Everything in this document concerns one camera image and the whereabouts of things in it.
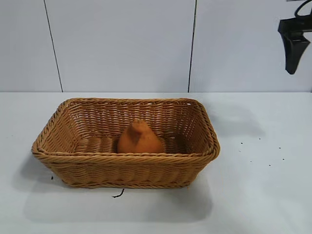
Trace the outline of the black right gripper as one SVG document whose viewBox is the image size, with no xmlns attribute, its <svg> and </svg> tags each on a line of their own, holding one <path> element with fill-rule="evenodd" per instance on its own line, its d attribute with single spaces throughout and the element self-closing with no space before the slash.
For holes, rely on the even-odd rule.
<svg viewBox="0 0 312 234">
<path fill-rule="evenodd" d="M 300 59 L 310 44 L 304 33 L 312 31 L 311 18 L 291 18 L 280 20 L 278 32 L 283 36 L 285 49 L 285 70 L 295 74 Z"/>
</svg>

